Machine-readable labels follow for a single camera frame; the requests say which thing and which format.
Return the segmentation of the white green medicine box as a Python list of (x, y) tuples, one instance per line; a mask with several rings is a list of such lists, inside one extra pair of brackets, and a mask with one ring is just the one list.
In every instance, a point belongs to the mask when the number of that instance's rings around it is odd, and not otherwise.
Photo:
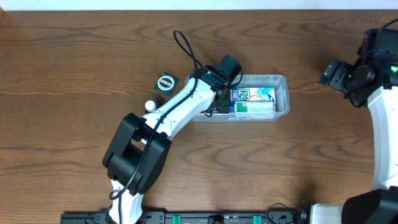
[(274, 114), (275, 108), (273, 102), (266, 101), (237, 101), (234, 111), (238, 116), (255, 116)]

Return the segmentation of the blue Kool Fever box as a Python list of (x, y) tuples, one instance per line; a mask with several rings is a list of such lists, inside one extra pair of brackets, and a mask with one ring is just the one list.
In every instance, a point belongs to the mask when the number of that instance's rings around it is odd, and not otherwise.
[(235, 113), (234, 107), (237, 101), (266, 101), (273, 102), (275, 112), (277, 104), (273, 87), (246, 87), (230, 89), (230, 113)]

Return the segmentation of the green square packet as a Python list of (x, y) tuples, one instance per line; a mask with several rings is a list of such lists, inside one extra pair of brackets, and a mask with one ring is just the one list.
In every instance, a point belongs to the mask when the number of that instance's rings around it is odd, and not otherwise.
[(172, 96), (179, 82), (180, 80), (177, 77), (163, 72), (154, 85), (154, 89), (166, 96)]

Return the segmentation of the dark bottle white cap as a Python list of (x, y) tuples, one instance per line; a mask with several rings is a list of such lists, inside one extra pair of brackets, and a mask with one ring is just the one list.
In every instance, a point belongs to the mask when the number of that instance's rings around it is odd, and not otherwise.
[(157, 105), (156, 105), (155, 101), (153, 101), (153, 100), (146, 101), (144, 106), (145, 106), (146, 113), (154, 112), (157, 109)]

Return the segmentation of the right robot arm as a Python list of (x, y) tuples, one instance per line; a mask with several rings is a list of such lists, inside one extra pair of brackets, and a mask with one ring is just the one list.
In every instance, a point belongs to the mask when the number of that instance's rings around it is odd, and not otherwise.
[(370, 111), (374, 132), (371, 191), (342, 205), (314, 203), (301, 223), (397, 223), (397, 30), (364, 33), (353, 64), (332, 60), (319, 82), (344, 94), (355, 108)]

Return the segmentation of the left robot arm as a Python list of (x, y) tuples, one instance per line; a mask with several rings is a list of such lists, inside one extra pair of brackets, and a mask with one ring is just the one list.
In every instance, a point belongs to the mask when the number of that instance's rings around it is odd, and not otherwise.
[(160, 108), (138, 117), (126, 115), (103, 158), (113, 191), (107, 223), (137, 223), (144, 194), (160, 176), (172, 139), (198, 113), (227, 94), (242, 74), (237, 60), (225, 55), (217, 66), (192, 72), (185, 87)]

